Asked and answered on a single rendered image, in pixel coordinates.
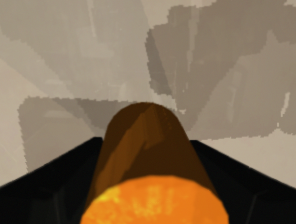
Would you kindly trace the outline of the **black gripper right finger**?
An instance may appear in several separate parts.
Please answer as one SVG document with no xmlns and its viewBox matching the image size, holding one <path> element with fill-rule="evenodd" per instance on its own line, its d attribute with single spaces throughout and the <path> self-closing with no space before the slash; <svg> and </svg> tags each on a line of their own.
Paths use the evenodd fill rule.
<svg viewBox="0 0 296 224">
<path fill-rule="evenodd" d="M 228 224 L 296 224 L 296 188 L 249 168 L 214 148 L 190 140 Z"/>
</svg>

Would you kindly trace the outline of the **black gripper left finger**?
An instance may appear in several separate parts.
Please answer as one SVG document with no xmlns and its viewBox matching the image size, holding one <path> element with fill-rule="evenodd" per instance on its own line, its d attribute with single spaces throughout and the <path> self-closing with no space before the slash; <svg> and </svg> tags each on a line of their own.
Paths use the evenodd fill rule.
<svg viewBox="0 0 296 224">
<path fill-rule="evenodd" d="M 0 186 L 0 224 L 81 224 L 103 138 Z"/>
</svg>

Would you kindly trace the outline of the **orange knob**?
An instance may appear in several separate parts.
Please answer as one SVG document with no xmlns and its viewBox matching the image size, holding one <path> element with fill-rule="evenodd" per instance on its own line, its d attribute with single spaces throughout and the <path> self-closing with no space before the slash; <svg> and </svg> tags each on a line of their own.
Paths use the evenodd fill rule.
<svg viewBox="0 0 296 224">
<path fill-rule="evenodd" d="M 139 102 L 107 126 L 81 224 L 228 224 L 223 207 L 179 119 Z"/>
</svg>

